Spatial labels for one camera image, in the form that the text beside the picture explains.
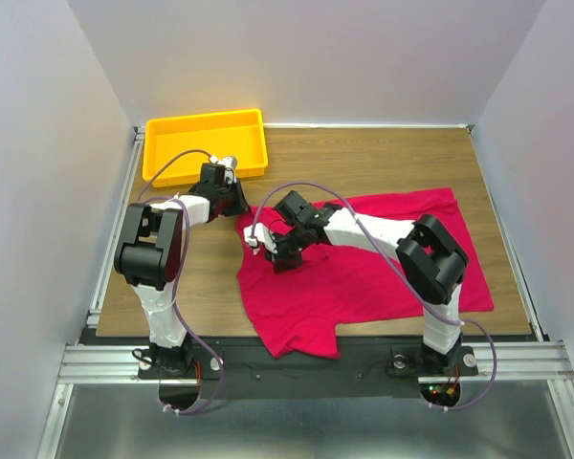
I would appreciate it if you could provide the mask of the yellow plastic tray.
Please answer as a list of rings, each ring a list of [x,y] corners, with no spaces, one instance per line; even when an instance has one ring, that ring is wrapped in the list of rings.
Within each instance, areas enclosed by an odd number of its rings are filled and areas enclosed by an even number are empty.
[[[197,152],[155,175],[177,154],[190,149]],[[152,181],[155,187],[196,183],[206,159],[199,150],[218,159],[234,156],[239,178],[262,176],[269,160],[261,111],[253,108],[149,120],[144,130],[143,180]]]

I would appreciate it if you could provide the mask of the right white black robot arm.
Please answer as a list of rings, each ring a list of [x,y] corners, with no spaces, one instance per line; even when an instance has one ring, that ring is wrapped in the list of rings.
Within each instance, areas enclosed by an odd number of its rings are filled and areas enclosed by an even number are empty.
[[[432,373],[455,366],[462,342],[459,300],[469,258],[441,221],[424,214],[391,220],[361,214],[347,202],[317,208],[294,190],[275,205],[289,231],[280,235],[259,222],[246,236],[264,249],[277,271],[294,269],[313,245],[347,247],[379,254],[424,309],[421,362]]]

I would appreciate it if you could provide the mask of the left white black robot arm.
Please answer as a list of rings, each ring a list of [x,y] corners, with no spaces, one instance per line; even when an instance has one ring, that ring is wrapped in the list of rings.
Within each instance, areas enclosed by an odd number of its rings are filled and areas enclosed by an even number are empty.
[[[183,237],[190,226],[249,210],[229,156],[203,164],[188,193],[160,204],[127,206],[114,255],[114,269],[133,288],[149,328],[149,347],[136,350],[141,369],[169,378],[193,367],[191,336],[174,312],[175,285],[182,270]]]

